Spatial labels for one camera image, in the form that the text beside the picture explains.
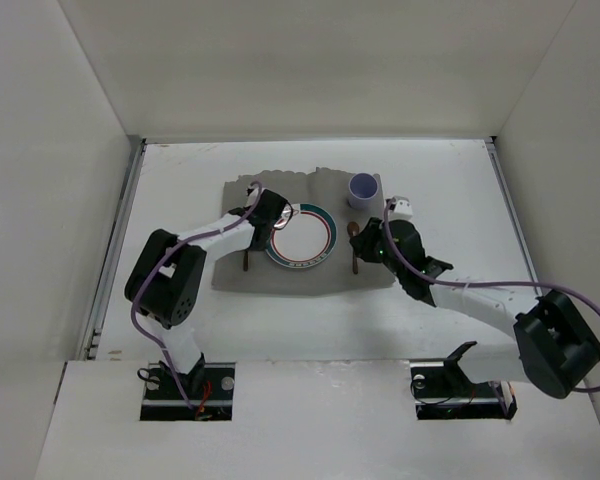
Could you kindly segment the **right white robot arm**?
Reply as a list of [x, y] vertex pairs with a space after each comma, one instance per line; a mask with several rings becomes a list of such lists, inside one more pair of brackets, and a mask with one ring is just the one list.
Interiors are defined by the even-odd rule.
[[599, 340], [572, 299], [555, 287], [536, 295], [458, 280], [451, 264], [425, 253], [419, 232], [406, 220], [372, 218], [349, 243], [360, 260], [385, 266], [412, 299], [511, 338], [505, 345], [462, 343], [443, 361], [454, 382], [525, 382], [564, 399], [600, 362]]

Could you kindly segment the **purple plastic cup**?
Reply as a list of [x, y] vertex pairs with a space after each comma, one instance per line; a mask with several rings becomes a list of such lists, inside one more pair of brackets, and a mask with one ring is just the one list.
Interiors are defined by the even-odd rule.
[[348, 205], [355, 210], [368, 209], [379, 191], [376, 178], [368, 173], [353, 175], [348, 183]]

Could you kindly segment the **grey cloth placemat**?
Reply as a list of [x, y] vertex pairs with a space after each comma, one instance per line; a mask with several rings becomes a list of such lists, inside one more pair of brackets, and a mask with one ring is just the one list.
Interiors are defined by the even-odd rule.
[[212, 287], [224, 292], [287, 296], [320, 296], [391, 287], [395, 277], [379, 264], [361, 262], [359, 272], [352, 272], [352, 248], [346, 227], [352, 221], [365, 226], [371, 217], [380, 216], [384, 207], [384, 193], [379, 190], [365, 209], [351, 208], [347, 196], [353, 176], [352, 172], [318, 167], [311, 173], [264, 170], [226, 182], [221, 200], [223, 213], [241, 205], [247, 186], [257, 179], [292, 204], [307, 203], [323, 208], [334, 218], [337, 232], [333, 252], [308, 268], [281, 266], [265, 252], [251, 252], [249, 267], [245, 269], [243, 254], [230, 254], [216, 262]]

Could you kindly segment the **brown wooden spoon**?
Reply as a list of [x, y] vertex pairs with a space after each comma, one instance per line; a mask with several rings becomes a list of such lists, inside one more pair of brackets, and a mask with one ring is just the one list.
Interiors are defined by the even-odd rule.
[[[347, 224], [347, 233], [349, 239], [355, 238], [360, 232], [360, 227], [357, 222], [351, 221]], [[359, 274], [358, 258], [355, 253], [352, 253], [352, 273], [354, 275]]]

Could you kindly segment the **white plate green rim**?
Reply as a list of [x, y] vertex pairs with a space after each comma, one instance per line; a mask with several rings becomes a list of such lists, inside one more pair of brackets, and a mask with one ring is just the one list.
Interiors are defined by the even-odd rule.
[[307, 269], [324, 262], [338, 238], [334, 218], [322, 207], [309, 203], [288, 205], [265, 249], [277, 265]]

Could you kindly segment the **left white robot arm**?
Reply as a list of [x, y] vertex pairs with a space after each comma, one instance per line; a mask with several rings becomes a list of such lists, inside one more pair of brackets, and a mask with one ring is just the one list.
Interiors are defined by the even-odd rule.
[[237, 252], [262, 251], [272, 234], [293, 216], [283, 196], [259, 182], [247, 189], [246, 204], [190, 232], [152, 232], [124, 287], [134, 328], [160, 349], [167, 373], [184, 396], [204, 378], [205, 358], [194, 338], [190, 315], [204, 271]]

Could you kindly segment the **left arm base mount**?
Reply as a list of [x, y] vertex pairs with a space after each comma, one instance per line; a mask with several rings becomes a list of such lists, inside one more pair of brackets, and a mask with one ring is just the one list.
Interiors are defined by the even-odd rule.
[[198, 365], [191, 375], [179, 375], [184, 400], [169, 367], [150, 363], [137, 371], [144, 383], [141, 421], [231, 421], [235, 387], [235, 363]]

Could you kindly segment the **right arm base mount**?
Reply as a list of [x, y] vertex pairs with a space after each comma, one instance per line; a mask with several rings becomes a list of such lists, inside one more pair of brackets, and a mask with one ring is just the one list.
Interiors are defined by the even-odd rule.
[[476, 345], [465, 342], [446, 357], [409, 361], [409, 389], [418, 420], [514, 418], [518, 406], [509, 382], [473, 383], [460, 367], [466, 352]]

